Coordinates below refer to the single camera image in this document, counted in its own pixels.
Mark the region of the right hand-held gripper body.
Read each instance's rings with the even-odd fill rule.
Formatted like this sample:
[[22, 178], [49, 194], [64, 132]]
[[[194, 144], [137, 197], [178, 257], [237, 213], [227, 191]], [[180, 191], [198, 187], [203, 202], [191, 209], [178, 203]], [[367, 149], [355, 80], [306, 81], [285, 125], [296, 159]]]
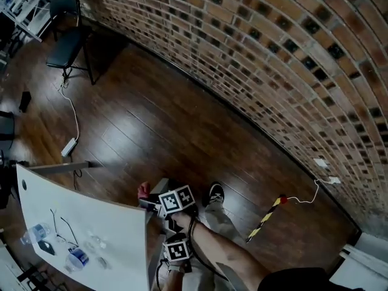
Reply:
[[179, 187], [158, 195], [156, 203], [158, 218], [164, 220], [165, 228], [172, 233], [180, 233], [183, 228], [172, 219], [176, 212], [196, 216], [196, 202], [189, 185]]

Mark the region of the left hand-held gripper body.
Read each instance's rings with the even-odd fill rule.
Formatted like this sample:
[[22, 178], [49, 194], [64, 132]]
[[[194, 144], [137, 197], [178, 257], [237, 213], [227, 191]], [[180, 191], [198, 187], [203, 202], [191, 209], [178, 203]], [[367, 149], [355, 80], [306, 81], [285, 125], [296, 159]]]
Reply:
[[192, 253], [186, 234], [174, 234], [168, 237], [163, 243], [163, 247], [169, 272], [190, 273], [192, 271], [190, 263]]

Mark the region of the person's right hand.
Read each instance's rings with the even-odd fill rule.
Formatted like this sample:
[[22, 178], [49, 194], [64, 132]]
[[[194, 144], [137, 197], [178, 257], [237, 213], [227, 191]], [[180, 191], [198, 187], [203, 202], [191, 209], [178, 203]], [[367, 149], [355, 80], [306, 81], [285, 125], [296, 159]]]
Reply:
[[195, 218], [192, 218], [190, 215], [184, 212], [176, 212], [172, 215], [172, 218], [174, 221], [176, 221], [179, 227], [183, 228], [185, 232], [193, 230], [196, 224]]

